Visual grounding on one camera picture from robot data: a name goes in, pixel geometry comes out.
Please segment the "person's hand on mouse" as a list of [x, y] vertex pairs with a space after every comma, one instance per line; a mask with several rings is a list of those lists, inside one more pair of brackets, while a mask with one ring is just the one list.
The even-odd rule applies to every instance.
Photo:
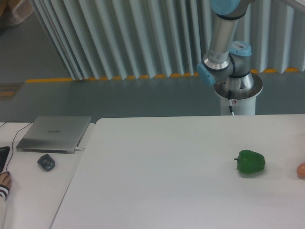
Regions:
[[10, 172], [2, 172], [0, 174], [0, 185], [4, 186], [6, 189], [11, 189], [11, 175]]

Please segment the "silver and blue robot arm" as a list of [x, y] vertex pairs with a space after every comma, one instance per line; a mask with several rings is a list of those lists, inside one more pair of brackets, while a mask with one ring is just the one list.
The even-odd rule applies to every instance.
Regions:
[[[252, 69], [305, 69], [305, 3], [302, 0], [213, 0], [215, 21], [199, 76], [224, 98], [245, 99], [261, 92]], [[234, 39], [238, 22], [254, 5], [251, 42]]]

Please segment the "striped sleeve forearm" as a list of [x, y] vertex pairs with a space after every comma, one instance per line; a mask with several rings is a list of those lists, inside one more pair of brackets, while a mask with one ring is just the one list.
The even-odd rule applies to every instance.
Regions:
[[4, 220], [7, 211], [6, 198], [9, 194], [9, 188], [4, 185], [0, 186], [0, 229], [3, 229]]

